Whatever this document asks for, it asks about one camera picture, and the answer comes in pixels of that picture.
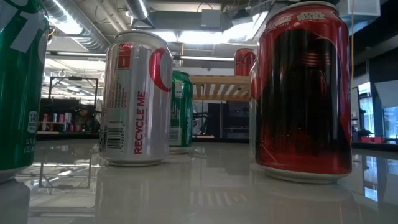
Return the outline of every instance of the wooden shelf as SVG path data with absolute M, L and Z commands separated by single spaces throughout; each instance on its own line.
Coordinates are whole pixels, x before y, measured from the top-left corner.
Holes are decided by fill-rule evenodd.
M 190 75 L 194 100 L 249 101 L 250 77 L 227 75 Z

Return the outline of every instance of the red logo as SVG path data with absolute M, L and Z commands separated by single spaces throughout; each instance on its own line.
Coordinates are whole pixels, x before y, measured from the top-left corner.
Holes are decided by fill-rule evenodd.
M 149 59 L 149 75 L 155 85 L 165 92 L 170 92 L 171 88 L 167 88 L 162 82 L 161 63 L 162 56 L 167 50 L 163 47 L 156 49 Z
M 131 44 L 119 45 L 118 68 L 130 68 Z

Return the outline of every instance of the barcode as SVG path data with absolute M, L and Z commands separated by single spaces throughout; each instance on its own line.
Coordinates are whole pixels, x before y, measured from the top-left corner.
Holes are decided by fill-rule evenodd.
M 106 132 L 106 147 L 108 149 L 121 149 L 124 143 L 123 128 L 108 128 Z
M 181 145 L 181 128 L 170 128 L 169 144 L 172 146 Z

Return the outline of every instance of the pipe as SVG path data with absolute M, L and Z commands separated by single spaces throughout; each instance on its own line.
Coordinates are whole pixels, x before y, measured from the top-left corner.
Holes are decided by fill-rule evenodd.
M 149 16 L 150 10 L 148 3 L 145 0 L 124 0 L 131 16 L 138 20 L 146 19 Z
M 80 35 L 73 37 L 90 52 L 106 52 L 110 43 L 94 26 L 80 8 L 71 0 L 42 0 L 49 19 L 58 29 L 66 34 Z
M 101 9 L 104 12 L 105 17 L 108 19 L 108 21 L 112 24 L 113 28 L 116 29 L 117 32 L 121 32 L 122 30 L 120 27 L 117 25 L 115 20 L 112 18 L 112 16 L 108 13 L 108 11 L 105 9 L 104 5 L 100 2 L 100 0 L 94 0 L 95 3 L 97 3 L 97 6 L 99 9 Z
M 124 20 L 122 19 L 122 17 L 120 17 L 119 13 L 116 12 L 115 8 L 111 5 L 111 3 L 109 3 L 109 0 L 103 0 L 103 4 L 105 5 L 105 7 L 107 7 L 111 11 L 111 14 L 118 21 L 118 23 L 122 27 L 122 29 L 125 31 L 129 30 L 127 28 L 126 24 L 124 23 Z

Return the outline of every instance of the light fixture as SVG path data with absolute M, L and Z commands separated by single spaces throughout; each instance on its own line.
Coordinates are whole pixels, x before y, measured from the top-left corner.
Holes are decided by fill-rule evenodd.
M 228 30 L 224 31 L 223 35 L 228 40 L 249 40 L 256 33 L 266 16 L 267 12 L 256 14 L 252 16 L 251 22 L 240 23 L 232 26 Z
M 42 95 L 42 98 L 48 98 L 48 94 Z M 94 100 L 95 96 L 87 96 L 87 95 L 73 95 L 73 94 L 51 94 L 51 97 L 55 98 L 81 98 L 85 100 Z M 103 100 L 103 96 L 97 96 L 97 99 Z
M 172 31 L 154 31 L 152 33 L 155 35 L 158 35 L 160 38 L 164 39 L 166 42 L 177 41 L 177 36 Z
M 197 57 L 197 56 L 180 56 L 181 60 L 205 60 L 214 62 L 233 62 L 234 58 L 223 58 L 223 57 Z
M 254 16 L 253 16 L 253 23 L 254 24 L 253 24 L 253 27 L 250 30 L 250 32 L 246 35 L 246 39 L 245 39 L 246 41 L 247 40 L 252 40 L 254 38 L 255 34 L 260 29 L 260 26 L 262 25 L 262 23 L 266 19 L 267 15 L 268 15 L 268 11 L 264 11 L 264 12 L 262 12 L 259 15 L 259 17 L 257 19 L 254 19 Z
M 90 94 L 91 96 L 94 96 L 94 95 L 95 95 L 94 93 L 90 93 L 90 92 L 87 91 L 87 90 L 81 90 L 81 91 L 83 91 L 83 92 L 85 92 L 85 93 L 87 93 L 87 94 Z
M 227 43 L 228 38 L 221 32 L 184 31 L 178 41 L 186 44 L 219 44 Z
M 80 92 L 80 89 L 76 88 L 76 87 L 68 87 L 67 90 L 73 91 L 75 93 L 79 93 Z

